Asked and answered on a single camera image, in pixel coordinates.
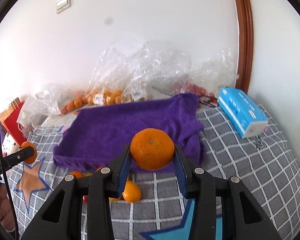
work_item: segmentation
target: orange star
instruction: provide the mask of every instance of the orange star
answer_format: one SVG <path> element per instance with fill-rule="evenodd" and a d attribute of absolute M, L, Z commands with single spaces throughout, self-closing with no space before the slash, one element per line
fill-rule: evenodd
<path fill-rule="evenodd" d="M 16 185 L 15 190 L 17 192 L 23 192 L 23 198 L 26 203 L 27 212 L 29 212 L 31 193 L 50 189 L 47 183 L 39 175 L 42 164 L 43 159 L 33 167 L 23 163 L 24 172 L 20 181 Z"/>

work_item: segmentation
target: human hand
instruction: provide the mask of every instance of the human hand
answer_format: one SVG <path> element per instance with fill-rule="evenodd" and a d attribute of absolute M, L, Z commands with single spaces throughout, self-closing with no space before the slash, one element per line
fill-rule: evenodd
<path fill-rule="evenodd" d="M 6 231 L 14 230 L 15 225 L 10 201 L 7 197 L 7 188 L 2 183 L 0 184 L 0 221 Z"/>

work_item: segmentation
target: black cable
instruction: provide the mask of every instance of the black cable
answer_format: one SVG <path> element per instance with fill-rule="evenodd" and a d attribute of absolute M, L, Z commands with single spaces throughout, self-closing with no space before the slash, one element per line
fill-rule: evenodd
<path fill-rule="evenodd" d="M 1 144 L 0 144 L 0 165 L 1 165 L 1 169 L 2 169 L 3 180 L 4 180 L 4 183 L 5 183 L 6 188 L 7 188 L 8 198 L 9 198 L 9 202 L 10 202 L 10 205 L 11 205 L 13 220 L 14 220 L 14 224 L 15 224 L 15 228 L 16 228 L 15 229 L 15 240 L 19 240 L 18 220 L 17 220 L 16 210 L 14 209 L 14 204 L 13 204 L 13 201 L 12 201 L 12 196 L 11 196 L 11 192 L 10 192 L 10 188 L 9 188 L 9 183 L 8 183 L 8 178 L 7 178 L 7 173 L 6 173 L 6 167 L 5 167 L 4 162 L 3 162 Z"/>

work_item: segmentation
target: purple towel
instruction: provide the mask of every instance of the purple towel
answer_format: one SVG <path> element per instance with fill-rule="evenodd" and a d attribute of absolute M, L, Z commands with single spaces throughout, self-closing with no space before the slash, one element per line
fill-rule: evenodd
<path fill-rule="evenodd" d="M 186 157 L 199 164 L 203 125 L 196 119 L 197 105 L 197 96 L 187 93 L 164 100 L 83 109 L 53 149 L 54 163 L 71 170 L 95 171 L 119 156 L 137 132 L 156 128 L 165 131 L 181 145 Z M 131 170 L 145 171 L 134 162 Z M 172 162 L 160 171 L 173 171 Z"/>

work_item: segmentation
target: tissue box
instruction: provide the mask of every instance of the tissue box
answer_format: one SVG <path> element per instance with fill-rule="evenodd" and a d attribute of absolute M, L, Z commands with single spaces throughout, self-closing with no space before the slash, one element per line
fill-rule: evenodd
<path fill-rule="evenodd" d="M 239 89 L 221 88 L 218 103 L 242 138 L 261 134 L 268 124 L 265 114 Z"/>

